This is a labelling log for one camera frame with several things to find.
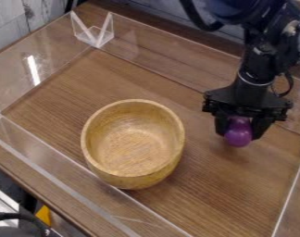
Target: purple grape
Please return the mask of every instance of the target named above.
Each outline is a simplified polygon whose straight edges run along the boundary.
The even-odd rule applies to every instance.
[[[253,132],[249,118],[230,118],[229,130],[225,139],[232,146],[245,147],[253,141]]]

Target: bowl rim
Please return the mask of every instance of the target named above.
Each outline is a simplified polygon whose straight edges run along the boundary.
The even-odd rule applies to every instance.
[[[178,131],[179,131],[179,137],[178,137],[178,141],[179,141],[179,146],[177,147],[170,159],[166,160],[166,162],[163,162],[159,166],[149,169],[145,171],[145,173],[142,175],[130,175],[130,174],[121,174],[121,172],[114,172],[113,170],[107,169],[106,167],[103,167],[95,160],[94,158],[91,157],[91,153],[89,151],[89,148],[87,148],[87,143],[86,143],[86,137],[87,137],[87,129],[91,125],[91,121],[95,119],[95,117],[103,113],[107,109],[110,109],[111,107],[114,106],[118,106],[121,104],[126,104],[126,103],[143,103],[143,104],[150,104],[153,106],[157,106],[159,107],[165,112],[167,112],[167,114],[171,116],[171,118],[174,119],[175,121],[175,124],[177,124],[177,128],[178,128]],[[82,148],[82,152],[83,152],[83,155],[85,155],[85,158],[86,160],[90,162],[90,164],[98,168],[101,171],[103,171],[105,173],[113,175],[113,176],[117,176],[117,177],[123,177],[123,178],[134,178],[134,177],[143,177],[143,176],[149,176],[150,174],[153,173],[157,173],[158,171],[161,171],[163,168],[166,168],[171,163],[175,162],[175,158],[178,156],[181,156],[182,154],[182,151],[183,151],[183,147],[185,147],[185,127],[183,127],[183,123],[178,117],[178,115],[175,114],[175,112],[167,107],[167,106],[163,106],[162,104],[159,104],[158,102],[155,101],[151,101],[151,100],[145,100],[145,99],[127,99],[127,100],[121,100],[121,101],[117,101],[106,106],[103,106],[101,109],[97,110],[97,112],[90,116],[86,124],[85,124],[85,127],[82,129],[82,133],[81,133],[81,148]]]

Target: acrylic corner bracket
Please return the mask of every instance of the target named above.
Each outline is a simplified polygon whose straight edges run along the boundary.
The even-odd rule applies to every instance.
[[[74,11],[71,12],[71,22],[75,38],[93,47],[101,48],[114,38],[113,15],[110,12],[107,13],[102,28],[95,26],[87,28]]]

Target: wooden table surface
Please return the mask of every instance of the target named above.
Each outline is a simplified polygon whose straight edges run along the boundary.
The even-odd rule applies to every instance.
[[[85,4],[79,13],[87,18],[106,14],[93,3]],[[195,54],[214,56],[199,68],[206,76],[197,80],[214,87],[210,67],[219,65],[225,66],[224,70],[215,71],[213,77],[232,80],[238,59],[234,61],[221,53],[214,55],[207,48]],[[198,91],[109,53],[90,49],[4,114],[86,167],[79,135],[90,115],[122,99],[162,103],[183,122],[185,154],[174,174],[161,184],[126,193],[193,236],[272,236],[300,165],[300,134],[273,126],[249,147],[229,147],[214,134],[211,116],[201,112]],[[64,192],[35,171],[28,172],[28,167],[2,148],[0,169],[86,233],[107,236],[95,226],[99,218],[90,216],[90,210],[72,198],[63,202]],[[74,178],[72,182],[81,186],[81,179]],[[85,188],[81,192],[91,200],[98,195]]]

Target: wooden bowl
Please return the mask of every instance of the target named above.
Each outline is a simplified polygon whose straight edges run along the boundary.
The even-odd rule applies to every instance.
[[[137,190],[175,169],[185,129],[175,113],[147,100],[119,101],[95,112],[81,136],[91,171],[110,185]]]

